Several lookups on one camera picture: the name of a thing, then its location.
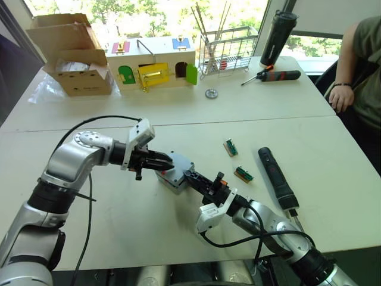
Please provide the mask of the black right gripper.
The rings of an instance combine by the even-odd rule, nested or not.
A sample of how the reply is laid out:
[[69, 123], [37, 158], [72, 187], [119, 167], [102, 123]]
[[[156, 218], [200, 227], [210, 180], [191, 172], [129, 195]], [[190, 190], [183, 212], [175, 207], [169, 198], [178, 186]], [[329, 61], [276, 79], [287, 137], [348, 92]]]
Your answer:
[[187, 170], [184, 172], [184, 176], [185, 181], [192, 189], [204, 195], [204, 205], [214, 203], [216, 206], [220, 206], [225, 203], [230, 194], [228, 184], [223, 180], [224, 173], [222, 172], [218, 172], [213, 182], [196, 171]]

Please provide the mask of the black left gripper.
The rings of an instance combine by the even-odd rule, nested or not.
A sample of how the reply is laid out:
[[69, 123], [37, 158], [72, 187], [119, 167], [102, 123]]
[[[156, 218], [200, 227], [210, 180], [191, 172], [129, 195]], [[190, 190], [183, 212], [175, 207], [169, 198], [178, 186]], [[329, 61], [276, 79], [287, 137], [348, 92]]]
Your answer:
[[[172, 158], [166, 153], [158, 151], [149, 151], [148, 145], [145, 144], [142, 147], [134, 147], [131, 152], [130, 160], [128, 164], [128, 171], [135, 172], [135, 180], [142, 180], [142, 168], [146, 163], [146, 159], [149, 157], [152, 160], [161, 160], [166, 162], [172, 162]], [[146, 168], [157, 171], [166, 171], [173, 168], [171, 163], [166, 162], [148, 162], [146, 163]]]

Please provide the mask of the bare person hand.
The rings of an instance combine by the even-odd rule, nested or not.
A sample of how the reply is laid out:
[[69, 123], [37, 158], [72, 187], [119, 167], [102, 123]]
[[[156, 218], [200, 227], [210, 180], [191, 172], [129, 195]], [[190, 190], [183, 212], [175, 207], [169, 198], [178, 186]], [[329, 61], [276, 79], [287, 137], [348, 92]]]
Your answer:
[[344, 112], [354, 102], [354, 91], [348, 85], [336, 85], [330, 91], [328, 102], [336, 113]]

